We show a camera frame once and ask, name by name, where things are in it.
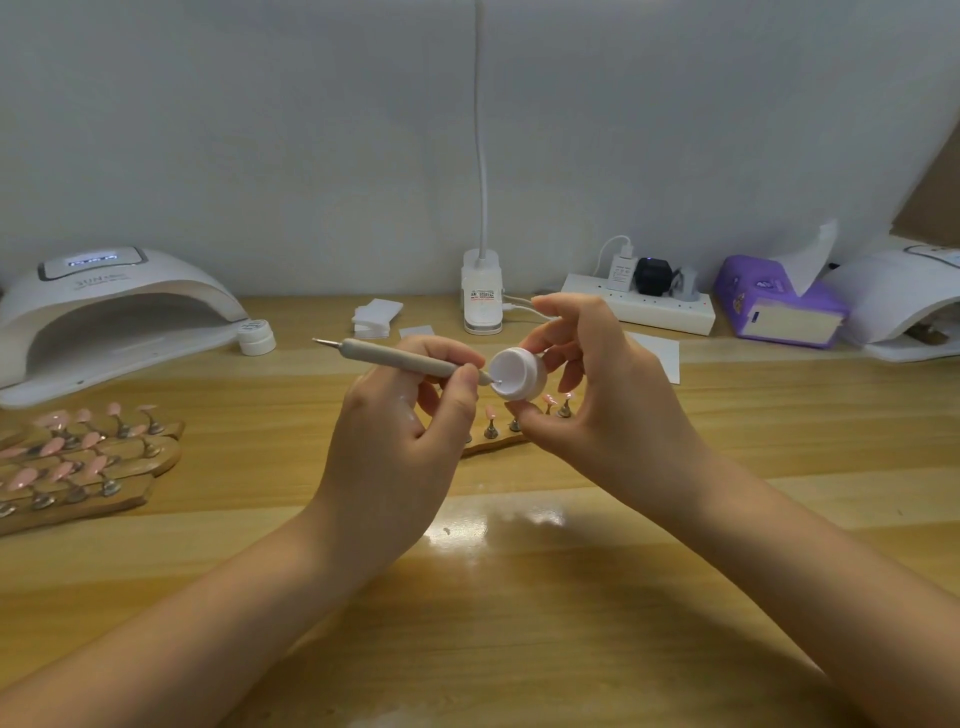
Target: white wall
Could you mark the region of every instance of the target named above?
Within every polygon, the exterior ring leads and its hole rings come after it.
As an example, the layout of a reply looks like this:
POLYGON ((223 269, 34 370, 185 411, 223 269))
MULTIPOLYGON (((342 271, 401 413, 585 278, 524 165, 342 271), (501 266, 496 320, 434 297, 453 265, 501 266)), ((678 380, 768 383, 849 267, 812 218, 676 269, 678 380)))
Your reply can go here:
MULTIPOLYGON (((606 237, 709 270, 886 228, 960 108, 955 0, 488 0, 508 287, 606 237)), ((470 0, 0 8, 0 281, 108 243, 238 293, 457 287, 478 232, 470 0)))

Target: person's left hand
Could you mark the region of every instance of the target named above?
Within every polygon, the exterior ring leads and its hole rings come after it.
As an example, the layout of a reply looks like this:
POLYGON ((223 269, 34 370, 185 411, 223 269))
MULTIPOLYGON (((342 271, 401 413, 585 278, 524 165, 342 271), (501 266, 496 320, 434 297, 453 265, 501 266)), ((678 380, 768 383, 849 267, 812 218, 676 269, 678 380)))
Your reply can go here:
POLYGON ((427 529, 450 488, 476 414, 484 357, 439 336, 398 349, 463 364, 448 381, 373 367, 344 398, 320 489, 304 511, 331 564, 356 585, 392 564, 427 529), (433 421, 424 428, 420 407, 433 421))

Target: power outlet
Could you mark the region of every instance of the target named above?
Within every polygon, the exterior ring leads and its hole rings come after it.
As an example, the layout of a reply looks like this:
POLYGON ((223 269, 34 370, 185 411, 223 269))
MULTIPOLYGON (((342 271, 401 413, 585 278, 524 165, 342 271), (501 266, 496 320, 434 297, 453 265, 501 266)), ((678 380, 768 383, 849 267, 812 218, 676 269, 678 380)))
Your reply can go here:
POLYGON ((599 296, 613 311, 613 315, 628 324, 669 328, 701 336, 709 336, 716 321, 713 302, 706 293, 698 301, 677 301, 669 296, 643 296, 636 291, 611 291, 607 279, 578 276, 571 273, 564 282, 564 293, 586 293, 599 296))

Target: person's right hand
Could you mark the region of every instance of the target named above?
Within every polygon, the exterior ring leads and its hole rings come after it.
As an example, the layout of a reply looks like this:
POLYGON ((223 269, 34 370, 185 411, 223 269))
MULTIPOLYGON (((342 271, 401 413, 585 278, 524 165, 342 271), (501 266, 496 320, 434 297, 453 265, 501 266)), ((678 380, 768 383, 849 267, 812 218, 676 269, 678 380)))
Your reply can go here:
POLYGON ((655 521, 684 509, 700 495, 713 455, 660 361, 624 334, 603 299, 557 293, 533 303, 559 318, 520 346, 543 353, 548 372, 565 365, 560 392, 586 377, 587 393, 566 420, 542 414, 531 402, 509 402, 524 434, 655 521))

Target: dotting tool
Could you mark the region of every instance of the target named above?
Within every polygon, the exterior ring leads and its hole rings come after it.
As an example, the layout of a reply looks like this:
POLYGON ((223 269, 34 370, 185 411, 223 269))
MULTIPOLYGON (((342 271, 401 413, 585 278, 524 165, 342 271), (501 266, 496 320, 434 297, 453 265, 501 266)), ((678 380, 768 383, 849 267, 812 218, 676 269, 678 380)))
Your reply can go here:
MULTIPOLYGON (((343 341, 314 339, 314 341, 323 344, 325 347, 336 349, 344 359, 381 364, 386 367, 395 367, 407 372, 417 372, 440 379, 450 378, 460 368, 459 364, 453 362, 434 359, 418 353, 405 352, 400 349, 392 349, 379 344, 371 344, 368 341, 357 341, 356 339, 344 339, 343 341)), ((480 372, 480 384, 487 386, 495 383, 496 380, 492 376, 486 372, 480 372)))

